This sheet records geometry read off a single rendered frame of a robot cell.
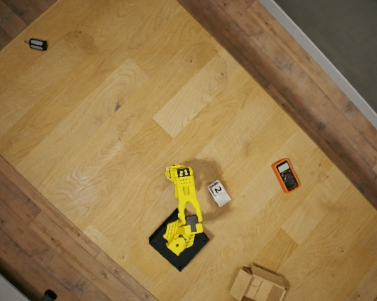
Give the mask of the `white cube with black number 2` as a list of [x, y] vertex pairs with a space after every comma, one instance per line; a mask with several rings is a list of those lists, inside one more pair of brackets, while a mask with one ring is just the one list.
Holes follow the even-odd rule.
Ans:
[[225, 190], [220, 182], [216, 182], [213, 185], [211, 185], [210, 190], [212, 191], [213, 195], [218, 197], [220, 194], [224, 193]]

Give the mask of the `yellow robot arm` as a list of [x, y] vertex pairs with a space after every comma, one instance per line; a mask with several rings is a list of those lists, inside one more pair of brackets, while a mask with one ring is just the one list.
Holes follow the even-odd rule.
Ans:
[[[170, 179], [175, 179], [174, 184], [177, 188], [177, 196], [179, 200], [178, 217], [180, 219], [167, 225], [166, 233], [163, 237], [168, 240], [168, 246], [173, 251], [180, 254], [185, 248], [193, 245], [196, 233], [203, 232], [203, 226], [199, 223], [202, 222], [203, 217], [200, 210], [200, 203], [196, 196], [192, 168], [180, 166], [179, 168], [169, 170], [169, 173]], [[184, 194], [184, 189], [188, 189], [188, 195]], [[195, 215], [185, 216], [184, 209], [187, 202], [190, 202], [195, 209]]]

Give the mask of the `orange digital multimeter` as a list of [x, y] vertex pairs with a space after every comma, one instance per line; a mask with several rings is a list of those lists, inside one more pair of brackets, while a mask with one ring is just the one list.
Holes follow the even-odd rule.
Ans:
[[281, 159], [272, 164], [273, 171], [285, 193], [291, 193], [300, 187], [300, 183], [288, 159]]

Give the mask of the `white rectangular tray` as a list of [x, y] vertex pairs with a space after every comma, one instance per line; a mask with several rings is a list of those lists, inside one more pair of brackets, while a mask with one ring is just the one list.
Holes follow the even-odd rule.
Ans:
[[216, 182], [220, 182], [219, 179], [215, 180], [214, 182], [212, 182], [211, 184], [209, 184], [207, 187], [207, 189], [209, 190], [210, 194], [213, 196], [215, 202], [217, 203], [217, 205], [219, 207], [221, 207], [222, 205], [224, 205], [225, 203], [227, 203], [230, 199], [230, 197], [228, 196], [228, 194], [226, 193], [226, 191], [224, 193], [222, 193], [220, 196], [216, 197], [213, 195], [212, 191], [210, 190], [210, 186], [213, 185], [214, 183]]

